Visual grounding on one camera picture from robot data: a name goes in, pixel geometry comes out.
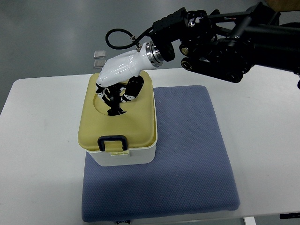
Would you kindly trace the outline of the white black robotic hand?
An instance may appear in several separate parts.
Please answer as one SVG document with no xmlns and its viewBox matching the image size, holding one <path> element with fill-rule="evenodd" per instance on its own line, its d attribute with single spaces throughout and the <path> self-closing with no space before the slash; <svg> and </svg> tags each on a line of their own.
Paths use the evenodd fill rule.
<svg viewBox="0 0 300 225">
<path fill-rule="evenodd" d="M 140 72 L 160 67 L 164 59 L 152 41 L 109 59 L 96 80 L 96 94 L 108 106 L 134 100 L 143 87 Z"/>
</svg>

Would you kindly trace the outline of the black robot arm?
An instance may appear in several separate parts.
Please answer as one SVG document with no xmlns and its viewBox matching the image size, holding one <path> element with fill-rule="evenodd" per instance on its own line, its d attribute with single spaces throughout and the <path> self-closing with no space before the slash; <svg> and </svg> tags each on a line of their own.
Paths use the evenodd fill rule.
<svg viewBox="0 0 300 225">
<path fill-rule="evenodd" d="M 280 13 L 258 3 L 244 12 L 207 14 L 178 11 L 156 21 L 143 36 L 153 41 L 160 58 L 175 58 L 179 40 L 181 66 L 191 72 L 238 83 L 254 65 L 300 73 L 300 25 L 280 24 Z"/>
</svg>

